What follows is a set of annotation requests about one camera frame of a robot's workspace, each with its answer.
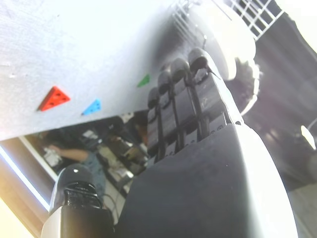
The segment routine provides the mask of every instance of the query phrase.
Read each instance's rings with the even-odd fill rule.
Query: white wire grid
[[[222,3],[222,0],[212,1],[221,9],[219,3]],[[198,3],[199,1],[194,0],[177,1],[173,5],[173,18],[182,38],[194,46],[202,46],[204,48],[207,36],[199,29],[199,26],[191,20],[188,13],[190,7]],[[277,6],[274,0],[227,0],[225,3],[244,20],[255,41],[257,41],[284,12]]]

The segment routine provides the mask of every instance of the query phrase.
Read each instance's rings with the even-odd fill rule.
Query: black cable
[[[110,200],[112,201],[113,203],[113,209],[111,210],[111,212],[113,212],[115,210],[115,214],[117,216],[117,221],[119,221],[119,213],[118,213],[118,208],[117,208],[117,203],[116,201],[109,195],[109,194],[106,194],[104,193],[104,196],[110,198]]]

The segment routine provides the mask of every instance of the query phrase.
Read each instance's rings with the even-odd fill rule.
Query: robotic hand
[[[81,185],[74,194],[79,205],[62,199],[63,206],[45,223],[42,237],[50,237],[44,231],[52,217],[63,217],[68,210],[76,216],[63,217],[62,225],[49,225],[61,238],[298,237],[275,164],[260,137],[244,124],[212,59],[193,49],[188,61],[176,59],[149,94],[152,158],[148,169],[134,179],[115,232],[97,197],[83,199]],[[88,184],[85,192],[92,195]],[[73,186],[61,187],[67,191]],[[64,232],[76,231],[73,224],[81,220],[77,210],[81,222],[91,225],[79,227],[83,236]]]

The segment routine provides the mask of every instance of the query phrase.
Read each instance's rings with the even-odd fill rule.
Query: person's arm
[[[60,149],[57,146],[50,145],[49,148],[51,150],[55,150],[57,154],[59,154],[62,157],[76,160],[78,162],[85,161],[88,158],[88,152],[85,150],[79,150],[79,149]]]

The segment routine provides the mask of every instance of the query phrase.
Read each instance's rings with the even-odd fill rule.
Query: blue triangle
[[[99,99],[96,99],[91,105],[83,112],[83,115],[89,115],[101,110],[101,102]]]

